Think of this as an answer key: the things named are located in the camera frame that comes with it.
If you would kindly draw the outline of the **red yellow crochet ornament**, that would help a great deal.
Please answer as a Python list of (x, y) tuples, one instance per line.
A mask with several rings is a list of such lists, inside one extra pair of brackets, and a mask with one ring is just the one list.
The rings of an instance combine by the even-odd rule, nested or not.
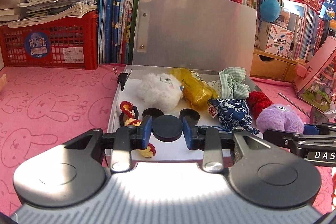
[[(139, 126), (141, 120), (138, 119), (138, 111), (135, 106), (129, 101), (122, 101), (120, 103), (121, 114), (119, 117), (120, 126)], [(144, 158), (152, 158), (156, 155), (155, 146), (151, 143), (145, 149), (138, 149), (138, 153)]]

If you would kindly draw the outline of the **purple plush monster toy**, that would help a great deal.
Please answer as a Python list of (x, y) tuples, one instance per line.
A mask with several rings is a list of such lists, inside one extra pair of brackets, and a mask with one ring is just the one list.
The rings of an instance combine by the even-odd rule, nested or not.
[(272, 104), (265, 108), (256, 119), (256, 126), (262, 132), (279, 130), (302, 134), (304, 123), (289, 105)]

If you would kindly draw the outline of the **blue floral brocade pouch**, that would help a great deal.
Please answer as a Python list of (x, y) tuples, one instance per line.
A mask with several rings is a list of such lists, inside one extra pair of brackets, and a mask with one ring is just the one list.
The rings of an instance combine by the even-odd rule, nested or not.
[(228, 134), (236, 127), (242, 127), (253, 135), (260, 132), (252, 126), (252, 116), (246, 100), (210, 99), (209, 103), (215, 109), (221, 128)]

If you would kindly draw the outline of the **black round lid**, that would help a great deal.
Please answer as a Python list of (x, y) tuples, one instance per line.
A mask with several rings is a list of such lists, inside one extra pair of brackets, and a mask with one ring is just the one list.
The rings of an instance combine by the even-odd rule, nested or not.
[(163, 142), (178, 140), (182, 135), (182, 122), (172, 115), (161, 115), (152, 125), (152, 132), (156, 139)]

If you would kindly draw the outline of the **black round cap in box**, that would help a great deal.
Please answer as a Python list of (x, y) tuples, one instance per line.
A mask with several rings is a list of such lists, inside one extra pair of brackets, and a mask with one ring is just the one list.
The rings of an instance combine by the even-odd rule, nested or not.
[(142, 112), (142, 118), (146, 119), (146, 117), (151, 117), (152, 121), (155, 121), (160, 116), (163, 116), (164, 113), (162, 110), (159, 110), (158, 108), (150, 107)]

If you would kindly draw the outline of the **yellow plastic wrapped packet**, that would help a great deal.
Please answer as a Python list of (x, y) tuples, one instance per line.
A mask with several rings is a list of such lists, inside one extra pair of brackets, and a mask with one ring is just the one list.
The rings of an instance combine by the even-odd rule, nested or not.
[(210, 99), (217, 99), (218, 93), (206, 83), (196, 71), (173, 68), (170, 73), (182, 84), (183, 96), (192, 108), (205, 109)]

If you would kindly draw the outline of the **pink dollhouse toy box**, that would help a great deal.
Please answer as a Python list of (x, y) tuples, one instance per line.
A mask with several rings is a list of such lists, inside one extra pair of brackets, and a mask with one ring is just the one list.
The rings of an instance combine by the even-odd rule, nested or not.
[(329, 36), (304, 65), (295, 66), (297, 97), (321, 111), (335, 106), (335, 38)]

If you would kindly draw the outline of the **red crochet heart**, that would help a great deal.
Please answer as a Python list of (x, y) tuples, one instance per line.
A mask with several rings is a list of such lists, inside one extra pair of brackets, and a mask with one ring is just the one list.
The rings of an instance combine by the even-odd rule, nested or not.
[(273, 102), (262, 91), (252, 91), (246, 99), (249, 110), (254, 120), (258, 118), (261, 112), (271, 106)]

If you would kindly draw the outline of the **white fluffy plush toy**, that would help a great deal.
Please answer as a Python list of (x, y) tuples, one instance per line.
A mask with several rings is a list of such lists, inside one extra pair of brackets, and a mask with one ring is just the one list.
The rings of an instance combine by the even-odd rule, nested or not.
[(184, 86), (173, 75), (149, 73), (140, 81), (137, 95), (146, 107), (171, 111), (182, 99), (183, 89)]

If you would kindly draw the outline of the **green gingham scrunchie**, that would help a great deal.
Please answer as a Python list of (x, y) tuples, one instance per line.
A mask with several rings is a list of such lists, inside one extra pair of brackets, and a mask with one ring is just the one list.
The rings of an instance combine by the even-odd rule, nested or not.
[(245, 84), (245, 69), (229, 67), (219, 73), (219, 80), (208, 82), (221, 99), (245, 100), (251, 89)]

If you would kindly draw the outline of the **wooden drawer shelf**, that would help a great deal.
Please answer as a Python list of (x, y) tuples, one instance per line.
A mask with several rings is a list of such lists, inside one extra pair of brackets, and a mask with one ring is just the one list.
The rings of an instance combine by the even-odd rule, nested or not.
[(295, 66), (305, 63), (254, 49), (250, 76), (291, 83), (297, 73)]

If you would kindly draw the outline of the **silver cardboard box with lid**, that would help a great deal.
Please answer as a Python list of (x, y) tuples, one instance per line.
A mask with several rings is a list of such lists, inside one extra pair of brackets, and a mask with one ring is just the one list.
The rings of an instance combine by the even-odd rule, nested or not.
[(230, 0), (139, 0), (129, 78), (116, 90), (108, 131), (120, 125), (121, 101), (145, 110), (136, 88), (148, 73), (188, 68), (207, 82), (228, 67), (250, 73), (255, 27), (256, 11)]

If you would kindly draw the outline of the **row of upright books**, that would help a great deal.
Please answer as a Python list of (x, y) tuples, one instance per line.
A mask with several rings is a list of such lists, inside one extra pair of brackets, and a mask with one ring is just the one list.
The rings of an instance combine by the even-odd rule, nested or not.
[[(308, 62), (317, 53), (329, 28), (326, 17), (320, 16), (307, 5), (291, 0), (277, 0), (281, 7), (278, 18), (271, 22), (294, 33), (288, 54), (289, 59)], [(243, 5), (257, 11), (256, 44), (261, 23), (260, 6), (264, 0), (242, 0)]]

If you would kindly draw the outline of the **red plastic crate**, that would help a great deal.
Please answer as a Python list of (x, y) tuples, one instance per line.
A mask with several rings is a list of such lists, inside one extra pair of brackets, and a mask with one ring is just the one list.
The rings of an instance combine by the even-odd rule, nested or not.
[(7, 67), (95, 70), (98, 13), (29, 27), (1, 26), (1, 54)]

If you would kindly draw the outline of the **row of blue books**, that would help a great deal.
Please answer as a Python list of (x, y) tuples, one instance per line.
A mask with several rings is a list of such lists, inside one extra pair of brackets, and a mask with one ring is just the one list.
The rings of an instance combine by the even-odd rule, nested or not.
[(130, 59), (134, 0), (100, 0), (98, 62), (127, 64)]

